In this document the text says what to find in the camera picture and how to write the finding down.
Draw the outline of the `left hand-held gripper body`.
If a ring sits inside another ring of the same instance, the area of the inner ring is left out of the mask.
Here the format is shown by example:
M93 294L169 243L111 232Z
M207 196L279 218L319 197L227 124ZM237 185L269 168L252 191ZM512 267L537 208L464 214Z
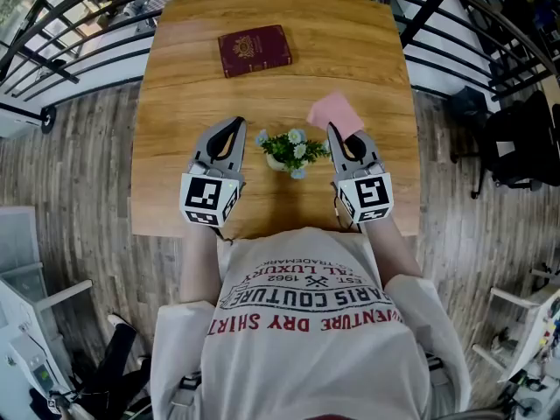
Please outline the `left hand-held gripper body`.
M192 224L222 228L241 197L243 185L239 172L193 160L181 175L180 212Z

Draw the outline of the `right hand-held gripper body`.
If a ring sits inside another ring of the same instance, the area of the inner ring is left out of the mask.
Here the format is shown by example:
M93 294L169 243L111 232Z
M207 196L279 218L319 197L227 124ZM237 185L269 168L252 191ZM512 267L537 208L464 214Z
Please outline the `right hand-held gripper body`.
M353 224L376 221L390 215L394 206L391 176L383 162L332 159L336 196Z

